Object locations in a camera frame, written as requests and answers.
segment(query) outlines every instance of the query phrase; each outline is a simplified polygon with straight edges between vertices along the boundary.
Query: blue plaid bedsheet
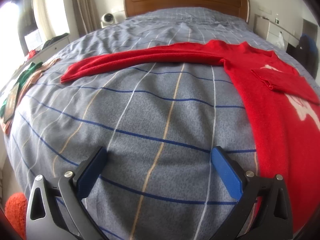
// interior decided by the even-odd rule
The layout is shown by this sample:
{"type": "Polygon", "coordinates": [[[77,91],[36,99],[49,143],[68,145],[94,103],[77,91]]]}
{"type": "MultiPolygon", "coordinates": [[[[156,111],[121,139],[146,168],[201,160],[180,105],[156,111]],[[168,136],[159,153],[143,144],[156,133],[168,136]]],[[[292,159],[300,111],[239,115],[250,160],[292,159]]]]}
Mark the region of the blue plaid bedsheet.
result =
{"type": "MultiPolygon", "coordinates": [[[[17,108],[6,147],[25,195],[37,174],[61,176],[104,146],[108,164],[83,203],[108,238],[209,239],[236,203],[210,165],[210,149],[220,145],[245,170],[259,173],[246,111],[223,68],[148,63],[66,85],[60,77],[90,56],[212,39],[275,50],[320,95],[295,59],[237,17],[173,8],[129,18],[56,54],[61,61],[17,108]]],[[[252,215],[243,232],[251,222],[252,215]]],[[[67,225],[77,234],[70,220],[67,225]]]]}

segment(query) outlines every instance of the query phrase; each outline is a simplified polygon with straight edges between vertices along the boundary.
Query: beige curtain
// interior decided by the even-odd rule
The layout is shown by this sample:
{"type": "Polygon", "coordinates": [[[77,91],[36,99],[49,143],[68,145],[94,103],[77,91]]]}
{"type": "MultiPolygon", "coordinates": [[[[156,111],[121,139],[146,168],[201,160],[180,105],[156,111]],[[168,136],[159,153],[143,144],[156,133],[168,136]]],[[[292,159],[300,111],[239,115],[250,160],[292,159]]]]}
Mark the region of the beige curtain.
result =
{"type": "Polygon", "coordinates": [[[33,13],[42,42],[50,40],[54,37],[51,25],[49,24],[44,0],[32,0],[33,13]]]}
{"type": "Polygon", "coordinates": [[[100,28],[100,19],[94,0],[73,0],[80,36],[100,28]]]}

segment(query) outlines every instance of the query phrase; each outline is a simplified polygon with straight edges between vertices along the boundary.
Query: blue gripper pad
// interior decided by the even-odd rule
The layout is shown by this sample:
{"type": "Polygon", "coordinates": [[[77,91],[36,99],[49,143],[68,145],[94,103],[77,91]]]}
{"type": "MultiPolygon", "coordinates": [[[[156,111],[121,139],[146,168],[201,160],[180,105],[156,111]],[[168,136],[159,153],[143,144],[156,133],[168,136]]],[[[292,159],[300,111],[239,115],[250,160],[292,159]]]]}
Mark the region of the blue gripper pad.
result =
{"type": "Polygon", "coordinates": [[[89,196],[99,175],[107,163],[107,150],[102,147],[95,157],[91,160],[77,183],[77,198],[83,199],[89,196]]]}
{"type": "Polygon", "coordinates": [[[226,153],[222,153],[218,147],[213,148],[211,151],[211,162],[217,170],[230,196],[239,201],[243,194],[242,181],[235,173],[224,154],[226,153]]]}

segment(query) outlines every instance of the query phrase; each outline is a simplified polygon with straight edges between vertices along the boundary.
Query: green cloth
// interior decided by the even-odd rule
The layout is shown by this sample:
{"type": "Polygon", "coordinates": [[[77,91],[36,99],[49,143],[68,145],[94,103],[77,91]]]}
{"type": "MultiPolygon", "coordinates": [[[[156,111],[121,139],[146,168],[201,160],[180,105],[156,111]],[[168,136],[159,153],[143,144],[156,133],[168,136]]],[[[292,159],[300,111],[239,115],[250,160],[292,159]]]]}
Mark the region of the green cloth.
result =
{"type": "MultiPolygon", "coordinates": [[[[26,81],[28,80],[28,78],[31,76],[32,73],[34,73],[38,68],[40,68],[42,66],[42,62],[36,64],[36,63],[31,63],[30,67],[28,69],[26,69],[25,71],[23,71],[15,84],[19,83],[19,88],[18,88],[18,94],[20,93],[21,89],[23,88],[24,84],[26,83],[26,81]]],[[[0,117],[2,118],[4,115],[4,110],[5,110],[5,105],[7,104],[7,99],[5,99],[2,103],[2,106],[0,108],[0,117]]]]}

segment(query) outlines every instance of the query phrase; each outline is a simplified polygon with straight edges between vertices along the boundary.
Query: metal screw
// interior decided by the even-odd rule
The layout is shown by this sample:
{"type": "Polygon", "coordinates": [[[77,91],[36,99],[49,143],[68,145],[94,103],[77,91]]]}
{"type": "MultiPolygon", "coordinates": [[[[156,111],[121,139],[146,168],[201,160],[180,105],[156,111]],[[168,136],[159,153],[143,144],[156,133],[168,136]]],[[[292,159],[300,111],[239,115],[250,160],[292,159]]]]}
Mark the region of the metal screw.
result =
{"type": "Polygon", "coordinates": [[[254,177],[253,171],[246,171],[245,175],[250,178],[254,177]]]}
{"type": "Polygon", "coordinates": [[[66,178],[70,178],[72,175],[73,175],[73,172],[72,172],[72,171],[67,171],[67,172],[64,174],[64,176],[65,176],[66,178]]]}
{"type": "Polygon", "coordinates": [[[42,178],[43,178],[42,175],[38,175],[38,176],[36,176],[36,181],[41,181],[42,178]]]}
{"type": "Polygon", "coordinates": [[[283,177],[282,177],[281,174],[277,174],[277,175],[276,175],[276,178],[277,178],[277,180],[283,180],[283,177]]]}

